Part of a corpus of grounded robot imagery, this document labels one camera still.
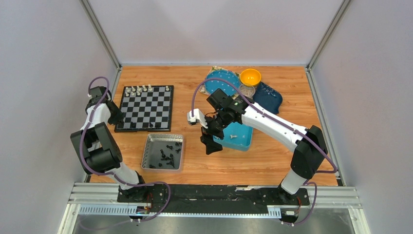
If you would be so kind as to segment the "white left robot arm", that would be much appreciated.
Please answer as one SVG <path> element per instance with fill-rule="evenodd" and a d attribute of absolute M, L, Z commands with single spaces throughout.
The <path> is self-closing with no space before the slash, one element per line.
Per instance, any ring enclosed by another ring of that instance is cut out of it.
<path fill-rule="evenodd" d="M 89 90 L 87 119 L 79 131 L 71 134 L 72 145 L 78 157 L 82 147 L 85 161 L 81 164 L 87 174 L 92 174 L 89 169 L 95 171 L 94 174 L 104 174 L 118 183 L 118 191 L 125 198 L 143 202 L 149 196 L 149 189 L 143 185 L 142 176 L 125 165 L 107 127 L 107 124 L 123 123 L 123 113 L 112 101 L 111 93 L 105 90 L 103 86 Z"/>

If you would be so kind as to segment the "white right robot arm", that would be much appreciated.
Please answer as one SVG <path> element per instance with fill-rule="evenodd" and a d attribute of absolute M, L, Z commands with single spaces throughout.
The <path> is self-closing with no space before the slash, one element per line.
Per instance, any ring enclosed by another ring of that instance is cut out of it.
<path fill-rule="evenodd" d="M 314 174 L 327 158 L 326 144 L 322 130 L 317 126 L 306 128 L 291 123 L 242 94 L 233 98 L 217 89 L 207 98 L 215 110 L 212 117 L 205 116 L 199 109 L 192 108 L 187 114 L 189 124 L 201 124 L 201 142 L 206 154 L 221 151 L 222 145 L 214 138 L 224 138 L 224 129 L 237 122 L 257 129 L 283 144 L 293 153 L 290 170 L 282 180 L 278 198 L 283 204 L 290 204 L 297 198 L 297 191 Z"/>

